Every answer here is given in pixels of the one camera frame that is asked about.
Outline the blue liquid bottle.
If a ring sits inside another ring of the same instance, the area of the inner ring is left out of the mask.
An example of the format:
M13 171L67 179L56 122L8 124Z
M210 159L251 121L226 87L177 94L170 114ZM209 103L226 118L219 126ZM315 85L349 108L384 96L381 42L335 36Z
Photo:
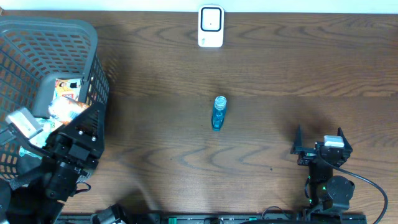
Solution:
M224 96L217 96L213 104L213 112L211 118L211 125L214 131L220 131L224 117L226 116L227 99Z

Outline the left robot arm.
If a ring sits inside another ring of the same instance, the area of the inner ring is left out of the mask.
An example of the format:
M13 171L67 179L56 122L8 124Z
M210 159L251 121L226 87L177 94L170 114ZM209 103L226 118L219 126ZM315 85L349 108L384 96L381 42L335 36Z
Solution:
M30 143L42 132L27 108L7 115L1 144L16 140L40 155L40 164L1 181L1 223L55 223L68 198L81 193L80 177L88 177L104 152L106 107L94 103L68 125L53 131L43 147Z

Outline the orange tissue pack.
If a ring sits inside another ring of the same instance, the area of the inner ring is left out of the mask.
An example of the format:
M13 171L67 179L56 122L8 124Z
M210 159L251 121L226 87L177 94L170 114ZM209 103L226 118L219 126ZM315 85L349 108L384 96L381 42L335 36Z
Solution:
M89 107L89 105L76 101L73 98L61 96L49 104L48 111L51 117L64 125L68 125Z

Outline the teal wet wipes pack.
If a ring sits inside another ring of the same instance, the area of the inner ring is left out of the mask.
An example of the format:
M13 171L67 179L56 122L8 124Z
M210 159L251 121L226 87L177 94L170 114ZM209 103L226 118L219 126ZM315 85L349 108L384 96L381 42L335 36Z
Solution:
M55 131L57 128L59 128L62 125L62 123L53 118L49 118L49 119L36 118L36 120L40 124L43 131L41 131L38 135L34 136L29 141L31 144L33 144L37 147L44 147L45 142L46 142L47 138L49 137L49 135L53 131ZM39 156L33 152L30 152L28 150L25 150L22 146L19 148L19 155L21 157L30 156L30 157L42 159L41 156Z

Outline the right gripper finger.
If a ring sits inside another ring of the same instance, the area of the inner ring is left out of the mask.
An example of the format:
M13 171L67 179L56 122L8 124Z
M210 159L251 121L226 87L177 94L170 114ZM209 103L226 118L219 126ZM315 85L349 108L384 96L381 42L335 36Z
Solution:
M297 131L295 133L295 139L294 139L294 144L293 148L299 148L303 146L303 135L302 135L302 128L301 125L298 126Z
M347 152L352 152L352 151L353 151L353 148L351 147L351 144L350 144L350 143L348 142L348 140L346 139L346 137L345 137L345 135L344 135L343 130L342 130L341 127L339 127L338 130L337 130L337 136L339 136L339 137L342 138L343 143L344 143L344 149L345 149L345 151L347 151Z

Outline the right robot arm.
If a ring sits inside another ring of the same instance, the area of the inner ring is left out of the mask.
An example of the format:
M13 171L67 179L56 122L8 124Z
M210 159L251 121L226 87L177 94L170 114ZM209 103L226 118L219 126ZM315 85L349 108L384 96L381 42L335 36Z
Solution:
M343 165L352 151L341 128L336 136L325 135L323 141L316 142L314 147L303 145L302 129L297 129L290 153L298 156L298 165L309 169L305 184L305 196L310 201L310 208L305 212L307 217L313 213L340 215L349 209L354 183L334 175L333 170Z

